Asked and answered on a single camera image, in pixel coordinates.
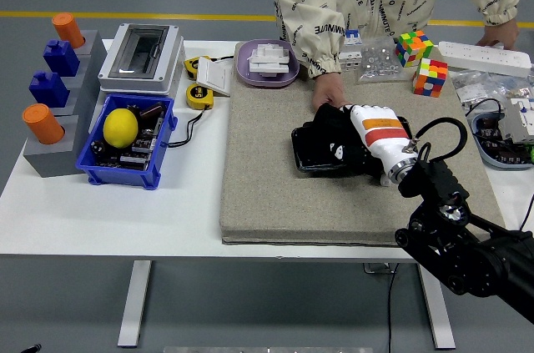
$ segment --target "beige mat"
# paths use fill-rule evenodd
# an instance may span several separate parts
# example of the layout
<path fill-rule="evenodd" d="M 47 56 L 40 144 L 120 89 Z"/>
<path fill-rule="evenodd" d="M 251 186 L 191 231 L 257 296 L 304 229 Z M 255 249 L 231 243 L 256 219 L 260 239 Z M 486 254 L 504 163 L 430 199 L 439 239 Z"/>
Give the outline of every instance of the beige mat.
<path fill-rule="evenodd" d="M 436 48 L 431 57 L 441 59 Z M 343 77 L 352 103 L 392 107 L 413 134 L 442 116 L 465 122 L 449 79 L 441 96 L 432 98 L 414 95 L 411 82 L 361 84 L 354 73 Z M 367 175 L 328 179 L 297 170 L 290 135 L 314 117 L 312 88 L 312 81 L 302 80 L 282 89 L 254 88 L 235 74 L 220 213 L 223 241 L 395 245 L 395 231 L 406 227 L 421 197 L 404 199 L 395 185 L 382 187 Z M 442 124 L 424 141 L 432 143 L 435 157 L 456 146 L 458 131 Z M 447 164 L 471 194 L 472 212 L 504 226 L 472 138 Z"/>

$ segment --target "table leg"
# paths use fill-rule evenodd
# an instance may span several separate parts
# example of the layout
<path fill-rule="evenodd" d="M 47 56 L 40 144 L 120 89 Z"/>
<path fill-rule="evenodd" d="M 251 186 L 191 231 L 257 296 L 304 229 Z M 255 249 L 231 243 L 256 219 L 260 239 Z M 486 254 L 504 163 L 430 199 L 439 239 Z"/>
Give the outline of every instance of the table leg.
<path fill-rule="evenodd" d="M 452 336 L 451 323 L 445 307 L 440 281 L 421 265 L 417 265 L 417 268 L 419 269 L 419 276 L 425 293 L 434 346 L 436 349 L 455 349 L 456 344 Z"/>
<path fill-rule="evenodd" d="M 133 262 L 128 297 L 124 306 L 123 323 L 118 334 L 119 347 L 137 347 L 151 264 L 152 261 L 150 260 L 135 260 Z"/>

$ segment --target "hand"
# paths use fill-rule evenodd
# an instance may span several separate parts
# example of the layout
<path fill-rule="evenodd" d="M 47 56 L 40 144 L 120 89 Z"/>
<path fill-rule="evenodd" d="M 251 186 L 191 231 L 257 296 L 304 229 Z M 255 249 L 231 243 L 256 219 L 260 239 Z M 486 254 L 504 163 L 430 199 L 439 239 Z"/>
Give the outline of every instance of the hand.
<path fill-rule="evenodd" d="M 314 95 L 311 99 L 314 111 L 328 103 L 336 108 L 350 104 L 345 98 L 345 87 L 340 73 L 325 73 L 315 78 Z"/>
<path fill-rule="evenodd" d="M 485 26 L 484 37 L 476 44 L 477 46 L 495 46 L 501 42 L 505 50 L 513 50 L 519 35 L 519 27 L 516 19 L 513 18 L 497 26 Z"/>

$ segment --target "purple bowl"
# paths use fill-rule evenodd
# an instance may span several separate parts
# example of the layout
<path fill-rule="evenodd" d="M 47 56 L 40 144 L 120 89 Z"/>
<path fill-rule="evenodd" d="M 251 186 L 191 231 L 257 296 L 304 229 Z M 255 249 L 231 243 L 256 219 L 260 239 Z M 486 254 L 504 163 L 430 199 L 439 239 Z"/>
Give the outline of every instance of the purple bowl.
<path fill-rule="evenodd" d="M 290 62 L 288 65 L 290 71 L 288 73 L 279 73 L 273 78 L 265 78 L 259 73 L 250 72 L 249 58 L 252 55 L 252 50 L 258 48 L 258 44 L 278 44 L 279 46 L 282 46 L 282 48 L 289 50 Z M 295 80 L 300 67 L 299 61 L 297 61 L 289 43 L 283 40 L 269 39 L 250 40 L 243 44 L 237 54 L 237 62 L 235 66 L 237 67 L 237 73 L 241 79 L 243 79 L 243 82 L 256 86 L 257 88 L 283 88 Z"/>

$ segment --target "yellow lemon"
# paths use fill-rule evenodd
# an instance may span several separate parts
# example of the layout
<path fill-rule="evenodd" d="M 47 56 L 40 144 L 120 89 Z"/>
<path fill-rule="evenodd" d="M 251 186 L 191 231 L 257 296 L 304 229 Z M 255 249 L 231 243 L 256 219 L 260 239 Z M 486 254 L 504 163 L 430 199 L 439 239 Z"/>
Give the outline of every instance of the yellow lemon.
<path fill-rule="evenodd" d="M 133 143 L 137 132 L 137 119 L 127 108 L 114 109 L 103 123 L 103 138 L 117 149 L 124 149 Z"/>

